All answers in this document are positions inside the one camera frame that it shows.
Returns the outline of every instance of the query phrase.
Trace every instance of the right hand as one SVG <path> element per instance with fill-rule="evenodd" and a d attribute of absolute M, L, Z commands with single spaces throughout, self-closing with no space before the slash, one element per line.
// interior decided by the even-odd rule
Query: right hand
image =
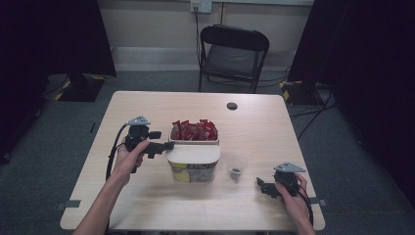
<path fill-rule="evenodd" d="M 298 173 L 295 173 L 297 179 L 300 182 L 300 193 L 306 196 L 305 189 L 307 186 L 307 181 Z M 305 222 L 308 220 L 308 208 L 304 199 L 296 194 L 294 197 L 290 195 L 286 187 L 279 182 L 275 183 L 275 187 L 278 192 L 281 193 L 282 199 L 281 202 L 286 206 L 287 212 L 290 215 L 291 219 L 295 223 Z"/>

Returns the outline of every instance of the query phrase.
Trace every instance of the red wrapper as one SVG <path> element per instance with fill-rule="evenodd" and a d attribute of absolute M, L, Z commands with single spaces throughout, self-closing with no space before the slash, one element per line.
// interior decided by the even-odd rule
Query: red wrapper
<path fill-rule="evenodd" d="M 217 129 L 214 123 L 207 119 L 200 119 L 198 123 L 178 120 L 172 124 L 174 140 L 217 140 Z"/>

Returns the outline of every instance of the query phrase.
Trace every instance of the chair backrest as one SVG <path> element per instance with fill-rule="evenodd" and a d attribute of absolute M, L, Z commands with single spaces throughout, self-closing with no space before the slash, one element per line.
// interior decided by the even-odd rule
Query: chair backrest
<path fill-rule="evenodd" d="M 201 42 L 265 53 L 269 49 L 269 40 L 261 32 L 223 24 L 214 24 L 202 29 Z"/>

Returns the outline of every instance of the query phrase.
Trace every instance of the wooden table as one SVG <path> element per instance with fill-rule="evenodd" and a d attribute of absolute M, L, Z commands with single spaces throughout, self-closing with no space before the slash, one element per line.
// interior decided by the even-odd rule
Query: wooden table
<path fill-rule="evenodd" d="M 238 109 L 231 111 L 227 104 Z M 111 216 L 111 229 L 156 231 L 276 231 L 296 230 L 278 200 L 261 194 L 260 177 L 273 182 L 275 165 L 290 162 L 306 168 L 285 103 L 277 95 L 213 94 L 181 92 L 118 91 L 114 94 L 97 136 L 73 189 L 71 200 L 78 208 L 66 208 L 64 229 L 74 229 L 91 207 L 105 183 L 108 155 L 116 134 L 128 120 L 144 116 L 150 131 L 168 139 L 176 120 L 214 122 L 220 139 L 221 157 L 215 178 L 207 183 L 184 183 L 173 179 L 165 154 L 147 159 L 122 190 Z M 225 160 L 245 157 L 248 167 L 241 178 L 229 177 Z M 315 197 L 308 172 L 307 193 Z M 312 205 L 314 228 L 325 221 L 319 205 Z"/>

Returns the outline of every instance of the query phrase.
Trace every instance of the black folding chair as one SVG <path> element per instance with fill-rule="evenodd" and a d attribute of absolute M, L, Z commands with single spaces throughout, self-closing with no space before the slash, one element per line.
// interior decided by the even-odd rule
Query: black folding chair
<path fill-rule="evenodd" d="M 249 82 L 256 92 L 269 40 L 262 33 L 234 26 L 214 24 L 201 31 L 199 91 L 204 76 Z"/>

